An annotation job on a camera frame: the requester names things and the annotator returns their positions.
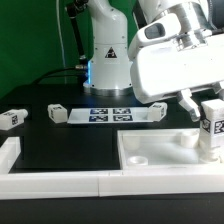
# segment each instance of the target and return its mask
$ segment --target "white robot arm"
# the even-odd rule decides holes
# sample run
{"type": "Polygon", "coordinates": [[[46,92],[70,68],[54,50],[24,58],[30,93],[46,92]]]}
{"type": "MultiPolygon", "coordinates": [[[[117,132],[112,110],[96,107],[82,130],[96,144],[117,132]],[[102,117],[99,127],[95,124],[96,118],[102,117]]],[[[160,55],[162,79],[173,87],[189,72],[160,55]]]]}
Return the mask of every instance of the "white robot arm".
{"type": "Polygon", "coordinates": [[[177,97],[192,120],[200,120],[191,92],[208,88],[223,92],[224,80],[224,35],[212,36],[207,0],[139,0],[137,3],[148,24],[140,27],[129,48],[133,59],[131,80],[137,99],[149,103],[177,97]],[[173,17],[176,30],[169,23],[171,15],[176,16],[173,17]]]}

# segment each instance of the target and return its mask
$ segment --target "green wall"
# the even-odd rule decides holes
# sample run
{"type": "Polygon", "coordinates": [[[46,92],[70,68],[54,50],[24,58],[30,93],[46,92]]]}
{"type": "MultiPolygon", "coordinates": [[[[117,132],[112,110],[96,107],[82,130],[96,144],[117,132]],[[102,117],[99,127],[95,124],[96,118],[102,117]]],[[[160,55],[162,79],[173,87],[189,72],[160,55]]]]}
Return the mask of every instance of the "green wall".
{"type": "MultiPolygon", "coordinates": [[[[66,66],[78,63],[74,35],[60,0],[61,29],[66,66]]],[[[136,32],[131,9],[134,0],[110,0],[126,14],[129,42],[136,32]]],[[[0,2],[0,98],[14,87],[29,84],[42,74],[63,67],[58,35],[56,0],[1,0],[0,2]]],[[[91,20],[88,11],[78,17],[84,48],[92,56],[91,20]]]]}

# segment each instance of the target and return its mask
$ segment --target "robot logo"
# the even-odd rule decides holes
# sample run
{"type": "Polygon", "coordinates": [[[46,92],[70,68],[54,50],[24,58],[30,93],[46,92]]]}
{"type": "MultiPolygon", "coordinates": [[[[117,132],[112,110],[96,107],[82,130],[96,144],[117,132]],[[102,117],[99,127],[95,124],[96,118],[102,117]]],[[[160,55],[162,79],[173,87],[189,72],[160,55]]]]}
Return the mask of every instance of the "robot logo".
{"type": "Polygon", "coordinates": [[[105,58],[117,58],[114,49],[111,47],[105,58]]]}

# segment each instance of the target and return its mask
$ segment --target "black sticker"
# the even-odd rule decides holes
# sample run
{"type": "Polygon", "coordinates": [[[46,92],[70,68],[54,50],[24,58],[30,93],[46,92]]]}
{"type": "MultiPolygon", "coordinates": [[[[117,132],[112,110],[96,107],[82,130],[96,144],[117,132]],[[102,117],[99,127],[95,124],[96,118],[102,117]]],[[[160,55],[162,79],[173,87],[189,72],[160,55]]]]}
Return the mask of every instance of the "black sticker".
{"type": "Polygon", "coordinates": [[[133,118],[131,115],[115,115],[114,121],[116,122],[127,122],[127,121],[133,121],[133,118]]]}
{"type": "Polygon", "coordinates": [[[91,109],[90,114],[108,114],[108,109],[91,109]]]}
{"type": "Polygon", "coordinates": [[[3,115],[6,115],[6,116],[12,116],[14,113],[12,113],[12,112],[6,112],[6,113],[4,113],[3,115]]]}
{"type": "Polygon", "coordinates": [[[153,105],[153,107],[155,107],[155,108],[161,108],[162,106],[161,105],[158,105],[158,104],[155,104],[155,105],[153,105]]]}
{"type": "Polygon", "coordinates": [[[116,108],[113,109],[113,114],[131,114],[130,108],[116,108]]]}
{"type": "Polygon", "coordinates": [[[18,117],[17,117],[17,115],[12,117],[12,125],[16,125],[16,124],[18,124],[18,117]]]}
{"type": "Polygon", "coordinates": [[[117,58],[114,49],[111,47],[105,58],[117,58]]]}
{"type": "Polygon", "coordinates": [[[202,128],[207,131],[208,133],[210,133],[210,129],[211,129],[211,122],[207,119],[202,121],[202,128]]]}
{"type": "Polygon", "coordinates": [[[54,119],[54,111],[51,110],[51,118],[54,119]]]}
{"type": "Polygon", "coordinates": [[[54,107],[53,110],[61,110],[61,107],[54,107]]]}
{"type": "Polygon", "coordinates": [[[165,114],[165,109],[164,109],[164,107],[163,107],[162,110],[161,110],[161,117],[163,117],[164,114],[165,114]]]}
{"type": "Polygon", "coordinates": [[[224,133],[224,121],[215,122],[214,134],[224,133]]]}
{"type": "Polygon", "coordinates": [[[108,116],[90,116],[89,122],[107,122],[108,116]]]}

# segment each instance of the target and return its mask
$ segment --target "black table surface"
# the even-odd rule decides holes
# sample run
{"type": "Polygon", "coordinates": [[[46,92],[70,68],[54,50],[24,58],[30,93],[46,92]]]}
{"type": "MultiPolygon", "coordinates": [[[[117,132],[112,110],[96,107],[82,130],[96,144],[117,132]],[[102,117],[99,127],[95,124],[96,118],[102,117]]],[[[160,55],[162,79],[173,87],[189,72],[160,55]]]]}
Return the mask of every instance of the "black table surface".
{"type": "MultiPolygon", "coordinates": [[[[196,102],[216,98],[194,94],[196,102]]],[[[133,94],[102,97],[84,94],[79,85],[24,85],[0,100],[0,113],[27,109],[23,125],[0,131],[0,145],[20,136],[22,153],[10,173],[120,169],[117,131],[198,128],[176,99],[169,99],[161,122],[129,124],[55,124],[49,104],[72,108],[146,107],[133,94]]],[[[224,194],[144,195],[0,201],[1,223],[223,223],[224,194]]]]}

